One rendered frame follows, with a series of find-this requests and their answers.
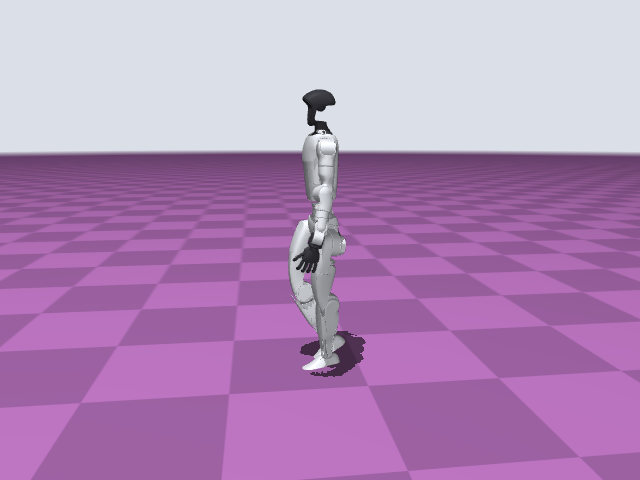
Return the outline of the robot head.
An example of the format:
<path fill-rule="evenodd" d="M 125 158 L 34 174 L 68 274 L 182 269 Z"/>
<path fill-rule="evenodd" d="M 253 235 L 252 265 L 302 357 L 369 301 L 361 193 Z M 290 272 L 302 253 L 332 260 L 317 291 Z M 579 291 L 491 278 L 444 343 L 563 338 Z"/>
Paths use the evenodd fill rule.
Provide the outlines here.
<path fill-rule="evenodd" d="M 316 130 L 325 130 L 326 134 L 333 135 L 329 130 L 326 122 L 315 120 L 315 114 L 316 110 L 324 111 L 326 106 L 335 105 L 334 96 L 326 90 L 318 89 L 308 92 L 303 96 L 302 99 L 308 106 L 307 123 L 309 126 L 315 126 L 315 131 L 311 134 L 311 136 L 320 134 L 317 133 Z M 324 131 L 323 134 L 325 134 Z"/>

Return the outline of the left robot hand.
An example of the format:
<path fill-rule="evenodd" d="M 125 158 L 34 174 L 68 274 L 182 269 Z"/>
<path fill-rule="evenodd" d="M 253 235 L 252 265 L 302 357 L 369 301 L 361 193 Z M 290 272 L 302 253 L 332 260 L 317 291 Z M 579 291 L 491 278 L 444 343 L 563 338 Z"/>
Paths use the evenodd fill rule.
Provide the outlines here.
<path fill-rule="evenodd" d="M 318 249 L 322 248 L 323 243 L 320 246 L 316 245 L 316 244 L 312 244 L 311 242 L 313 240 L 313 237 L 314 237 L 314 232 L 311 234 L 311 236 L 309 238 L 309 241 L 308 241 L 309 247 L 305 248 L 304 252 L 302 252 L 301 254 L 299 254 L 298 256 L 296 256 L 293 259 L 293 261 L 296 261 L 297 259 L 302 257 L 302 261 L 300 262 L 299 266 L 296 267 L 296 270 L 301 269 L 302 265 L 305 262 L 304 267 L 301 270 L 302 273 L 306 270 L 308 264 L 309 264 L 309 267 L 308 267 L 308 270 L 306 270 L 306 273 L 309 273 L 311 271 L 313 263 L 314 263 L 314 267 L 313 267 L 312 273 L 314 273 L 316 271 L 316 268 L 317 268 L 317 263 L 319 262 L 320 255 L 319 255 Z M 324 239 L 325 239 L 325 236 L 324 236 Z M 323 242 L 324 242 L 324 240 L 323 240 Z"/>

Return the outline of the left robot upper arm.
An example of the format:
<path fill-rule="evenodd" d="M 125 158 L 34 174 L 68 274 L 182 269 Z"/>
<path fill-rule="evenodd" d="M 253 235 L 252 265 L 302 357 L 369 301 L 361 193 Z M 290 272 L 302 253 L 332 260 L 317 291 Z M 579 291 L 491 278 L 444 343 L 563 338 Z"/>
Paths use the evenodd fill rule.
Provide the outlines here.
<path fill-rule="evenodd" d="M 316 145 L 316 155 L 318 157 L 318 174 L 321 181 L 321 185 L 317 186 L 313 190 L 313 198 L 320 202 L 319 191 L 323 187 L 329 187 L 333 196 L 333 183 L 334 183 L 334 163 L 337 153 L 336 143 L 328 138 L 322 138 L 318 140 Z"/>

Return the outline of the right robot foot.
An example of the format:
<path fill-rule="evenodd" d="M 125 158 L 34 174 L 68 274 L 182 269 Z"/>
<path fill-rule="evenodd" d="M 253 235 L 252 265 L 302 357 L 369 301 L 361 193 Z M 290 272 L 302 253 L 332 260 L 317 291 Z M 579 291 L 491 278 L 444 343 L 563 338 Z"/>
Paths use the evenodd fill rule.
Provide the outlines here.
<path fill-rule="evenodd" d="M 340 348 L 342 345 L 344 345 L 344 343 L 345 343 L 345 339 L 342 336 L 335 334 L 333 339 L 332 352 Z M 323 354 L 324 354 L 324 351 L 323 351 Z M 321 348 L 319 348 L 319 350 L 316 352 L 316 354 L 313 357 L 316 358 L 319 355 L 321 355 Z"/>

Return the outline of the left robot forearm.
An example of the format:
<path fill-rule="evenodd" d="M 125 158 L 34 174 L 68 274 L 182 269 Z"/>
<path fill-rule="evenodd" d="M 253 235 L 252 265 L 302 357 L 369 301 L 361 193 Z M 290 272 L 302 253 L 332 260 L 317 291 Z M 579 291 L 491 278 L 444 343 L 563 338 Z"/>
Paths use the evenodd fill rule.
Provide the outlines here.
<path fill-rule="evenodd" d="M 320 203 L 315 205 L 316 222 L 313 224 L 314 237 L 312 244 L 322 245 L 325 233 L 328 230 L 329 212 L 332 210 L 332 191 L 329 187 L 323 187 L 319 191 Z"/>

